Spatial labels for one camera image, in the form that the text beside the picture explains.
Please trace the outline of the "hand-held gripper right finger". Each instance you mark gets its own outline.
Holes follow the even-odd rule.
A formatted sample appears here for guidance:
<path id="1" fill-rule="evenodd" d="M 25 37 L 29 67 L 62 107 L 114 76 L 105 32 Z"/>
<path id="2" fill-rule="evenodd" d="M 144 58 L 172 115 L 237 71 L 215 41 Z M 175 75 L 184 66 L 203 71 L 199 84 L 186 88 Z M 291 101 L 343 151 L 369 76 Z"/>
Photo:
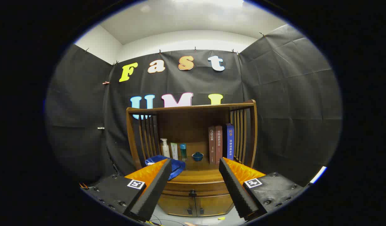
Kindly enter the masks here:
<path id="1" fill-rule="evenodd" d="M 306 190 L 278 172 L 264 174 L 227 158 L 219 160 L 219 172 L 246 222 L 281 209 Z"/>

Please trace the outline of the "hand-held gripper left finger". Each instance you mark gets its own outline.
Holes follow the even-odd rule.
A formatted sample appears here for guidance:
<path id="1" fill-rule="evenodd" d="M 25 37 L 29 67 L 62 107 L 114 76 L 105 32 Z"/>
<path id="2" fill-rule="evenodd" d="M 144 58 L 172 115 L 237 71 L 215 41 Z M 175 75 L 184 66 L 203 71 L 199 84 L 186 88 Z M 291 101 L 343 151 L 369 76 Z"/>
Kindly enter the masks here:
<path id="1" fill-rule="evenodd" d="M 111 175 L 82 191 L 102 206 L 133 220 L 151 219 L 172 172 L 170 159 L 151 164 L 127 176 Z"/>

